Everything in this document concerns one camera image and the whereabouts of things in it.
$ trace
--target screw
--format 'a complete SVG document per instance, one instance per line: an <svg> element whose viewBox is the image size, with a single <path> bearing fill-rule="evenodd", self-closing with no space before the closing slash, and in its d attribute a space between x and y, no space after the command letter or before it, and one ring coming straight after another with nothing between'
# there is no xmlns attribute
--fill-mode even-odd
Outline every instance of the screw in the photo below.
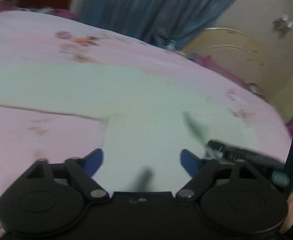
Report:
<svg viewBox="0 0 293 240"><path fill-rule="evenodd" d="M147 201L147 199L146 199L146 198L143 198L143 197L141 197L141 198L139 198L139 199L138 199L138 201L139 201L139 202L146 202L146 201Z"/></svg>
<svg viewBox="0 0 293 240"><path fill-rule="evenodd" d="M194 195L194 192L190 189L182 189L178 192L180 197L190 198Z"/></svg>
<svg viewBox="0 0 293 240"><path fill-rule="evenodd" d="M46 158L40 158L36 160L37 162L48 162L48 159Z"/></svg>
<svg viewBox="0 0 293 240"><path fill-rule="evenodd" d="M280 187L287 187L290 183L290 179L284 172L274 171L271 176L272 182Z"/></svg>
<svg viewBox="0 0 293 240"><path fill-rule="evenodd" d="M96 197L96 198L105 197L106 194L107 194L106 191L103 189L95 189L95 190L91 191L91 196Z"/></svg>

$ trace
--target bed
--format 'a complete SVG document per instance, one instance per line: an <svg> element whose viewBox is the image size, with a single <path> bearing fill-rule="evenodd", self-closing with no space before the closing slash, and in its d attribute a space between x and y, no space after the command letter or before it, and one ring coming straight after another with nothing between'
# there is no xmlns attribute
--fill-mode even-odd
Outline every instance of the bed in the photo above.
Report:
<svg viewBox="0 0 293 240"><path fill-rule="evenodd" d="M165 77L169 83L201 95L207 104L214 102L223 105L230 117L233 116L229 121L225 120L226 123L241 123L239 133L243 134L244 146L283 161L290 148L290 136L272 106L227 78L202 68L181 55L61 17L23 11L1 12L0 69L5 66L5 69L14 73L14 69L20 65L35 63L56 64L60 67L64 64L76 64L79 71L82 71L81 64L86 69L90 64L95 67L97 64L101 64L101 67L130 66L155 78ZM222 119L219 119L218 111L216 116L208 115L207 120L216 122L216 131L219 128L223 131L220 131L221 136L229 136L226 134L229 127L220 122ZM59 163L69 157L83 157L94 148L103 148L106 130L108 128L105 122L87 118L85 115L59 114L36 109L30 111L2 104L0 195L36 159L48 158L51 163ZM172 158L172 163L179 167L179 152L173 155L174 158L172 155L160 156L159 162L156 158L148 159L148 165L163 166L166 160ZM119 165L121 155L111 157L117 161L95 179L99 183L103 181L104 187L110 192L128 189L126 182L119 178L113 178L115 182L110 182L110 178L103 178L107 173L116 175L123 172L124 167ZM170 173L170 165L167 166L166 172L175 176L176 181L165 177L156 182L152 189L175 193L188 181L188 177L182 168ZM139 176L138 172L130 174L130 167L126 169L128 172L122 174L124 178Z"/></svg>

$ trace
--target curtain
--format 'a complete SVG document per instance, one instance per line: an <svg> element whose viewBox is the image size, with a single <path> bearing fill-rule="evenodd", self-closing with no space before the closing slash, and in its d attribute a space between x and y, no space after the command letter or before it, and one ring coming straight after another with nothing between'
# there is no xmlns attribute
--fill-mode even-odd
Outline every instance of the curtain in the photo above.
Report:
<svg viewBox="0 0 293 240"><path fill-rule="evenodd" d="M235 0L85 0L80 21L181 49Z"/></svg>

